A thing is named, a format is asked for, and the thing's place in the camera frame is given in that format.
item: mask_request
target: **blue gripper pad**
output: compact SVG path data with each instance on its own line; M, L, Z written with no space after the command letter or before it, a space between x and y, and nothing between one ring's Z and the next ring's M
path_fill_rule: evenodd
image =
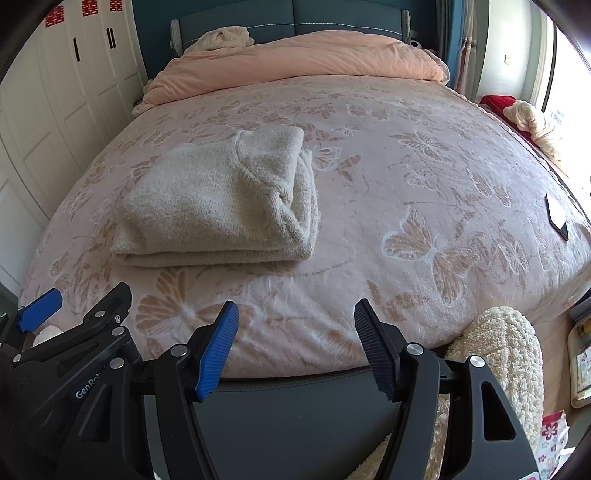
M227 301L213 323L213 333L199 362L199 380L195 393L200 401L217 388L222 369L238 331L238 307Z
M21 310L18 328L22 333L34 332L61 308L61 293L52 288Z
M367 299L355 304L354 318L357 335L378 389L386 394L389 401L394 401L396 379L400 375L400 356Z

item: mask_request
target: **pink comforter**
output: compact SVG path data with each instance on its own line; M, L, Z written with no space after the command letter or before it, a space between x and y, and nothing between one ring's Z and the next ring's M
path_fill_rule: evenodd
M320 31L252 47L186 53L158 74L134 115L203 93L304 75L449 80L447 66L427 50L381 35Z

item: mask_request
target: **wall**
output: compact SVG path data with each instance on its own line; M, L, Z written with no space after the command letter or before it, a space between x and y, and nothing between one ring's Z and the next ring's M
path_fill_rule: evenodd
M534 90L535 77L538 74L538 61L540 59L540 48L542 43L542 14L540 8L531 3L531 46L530 60L525 71L521 100L531 103L531 92Z
M474 8L476 11L476 67L474 70L474 84L471 92L473 95L469 100L476 101L476 92L480 85L480 78L482 77L482 68L484 66L484 55L486 53L486 41L488 39L488 18L490 10L489 0L475 0Z
M17 312L17 298L0 284L0 316L8 313L10 316Z
M173 58L170 21L199 10L240 0L133 0L135 25L148 77L153 79ZM435 0L374 0L410 11L412 28L425 48L435 48L437 14Z
M492 0L477 99L484 95L521 97L531 44L530 0ZM505 55L510 64L505 63Z

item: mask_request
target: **red cushion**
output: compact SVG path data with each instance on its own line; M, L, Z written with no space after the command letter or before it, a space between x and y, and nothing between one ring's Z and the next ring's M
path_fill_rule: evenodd
M507 106L511 106L515 103L517 99L510 95L485 95L480 99L481 105L486 105L488 108L492 110L492 112L498 116L501 120L503 120L507 125L512 126L519 134L525 138L530 145L535 145L534 141L531 139L531 135L529 132L522 132L517 128L512 121L510 121L504 114L503 110Z

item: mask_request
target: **wardrobe handle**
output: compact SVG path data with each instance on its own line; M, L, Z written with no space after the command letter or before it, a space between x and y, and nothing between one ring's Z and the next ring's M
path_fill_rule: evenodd
M78 53L78 43L76 42L76 37L73 39L74 42L74 52L76 52L76 61L80 61L80 53Z

